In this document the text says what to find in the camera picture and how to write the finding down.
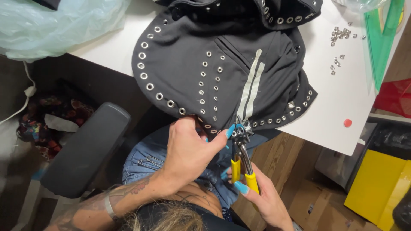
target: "red object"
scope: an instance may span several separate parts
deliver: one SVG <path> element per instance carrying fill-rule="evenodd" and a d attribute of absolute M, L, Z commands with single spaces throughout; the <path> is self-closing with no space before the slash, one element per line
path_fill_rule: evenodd
<path fill-rule="evenodd" d="M 344 126 L 345 126 L 345 127 L 349 127 L 349 126 L 351 126 L 351 124 L 353 124 L 353 121 L 352 121 L 352 120 L 350 120 L 350 119 L 344 120 Z"/>
<path fill-rule="evenodd" d="M 381 84 L 373 107 L 411 118 L 411 79 Z"/>

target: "hand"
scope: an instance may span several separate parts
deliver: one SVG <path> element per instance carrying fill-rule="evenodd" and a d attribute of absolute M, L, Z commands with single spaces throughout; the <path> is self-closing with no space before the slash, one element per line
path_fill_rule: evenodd
<path fill-rule="evenodd" d="M 229 136 L 233 133 L 234 128 L 221 131 L 208 143 L 204 131 L 200 135 L 196 132 L 196 127 L 200 127 L 196 121 L 189 116 L 170 125 L 167 156 L 159 171 L 165 183 L 172 188 L 171 194 L 197 179 L 217 152 L 227 144 L 226 132 Z"/>
<path fill-rule="evenodd" d="M 268 225 L 283 231 L 293 231 L 291 218 L 271 179 L 264 175 L 254 163 L 251 165 L 260 187 L 260 195 L 239 181 L 236 181 L 234 186 L 247 200 L 258 207 L 261 217 Z M 227 175 L 231 177 L 231 169 L 227 171 Z"/>

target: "white stripe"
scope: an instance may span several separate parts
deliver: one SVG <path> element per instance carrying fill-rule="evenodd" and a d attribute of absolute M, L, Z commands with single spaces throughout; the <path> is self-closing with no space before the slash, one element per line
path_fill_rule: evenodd
<path fill-rule="evenodd" d="M 253 78 L 254 78 L 254 74 L 255 74 L 255 71 L 256 71 L 258 59 L 260 58 L 260 55 L 261 55 L 262 51 L 263 50 L 261 50 L 261 49 L 257 50 L 256 57 L 254 58 L 253 64 L 251 65 L 250 73 L 248 74 L 247 82 L 245 82 L 244 89 L 242 90 L 241 101 L 240 101 L 240 105 L 239 105 L 238 110 L 237 110 L 237 115 L 240 116 L 241 119 L 243 119 L 245 103 L 247 102 L 247 99 L 248 99 L 248 94 L 250 92 L 251 83 L 253 82 Z"/>
<path fill-rule="evenodd" d="M 254 100 L 257 97 L 257 92 L 258 92 L 258 86 L 260 85 L 260 78 L 261 78 L 261 73 L 263 73 L 265 64 L 260 63 L 256 77 L 254 78 L 253 85 L 251 86 L 251 93 L 250 93 L 250 99 L 248 100 L 247 103 L 247 108 L 245 110 L 245 119 L 248 120 L 253 115 L 253 107 L 254 107 Z"/>

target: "green ruler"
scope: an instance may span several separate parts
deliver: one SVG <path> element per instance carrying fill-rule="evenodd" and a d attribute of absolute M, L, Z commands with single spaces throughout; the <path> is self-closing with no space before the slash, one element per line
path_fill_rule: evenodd
<path fill-rule="evenodd" d="M 391 0 L 385 20 L 383 19 L 382 8 L 364 14 L 372 75 L 377 91 L 380 91 L 398 22 L 403 14 L 403 8 L 404 0 Z"/>

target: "person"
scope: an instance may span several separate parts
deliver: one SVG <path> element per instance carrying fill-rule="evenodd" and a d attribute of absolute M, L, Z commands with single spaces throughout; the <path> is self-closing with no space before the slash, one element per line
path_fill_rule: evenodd
<path fill-rule="evenodd" d="M 220 132 L 211 142 L 196 131 L 193 117 L 169 126 L 167 153 L 158 170 L 143 178 L 96 195 L 57 217 L 46 231 L 244 231 L 223 219 L 218 196 L 196 183 L 233 129 Z M 260 194 L 241 183 L 233 185 L 254 203 L 267 230 L 293 231 L 293 224 L 271 180 L 252 163 Z M 228 168 L 223 178 L 231 177 Z"/>

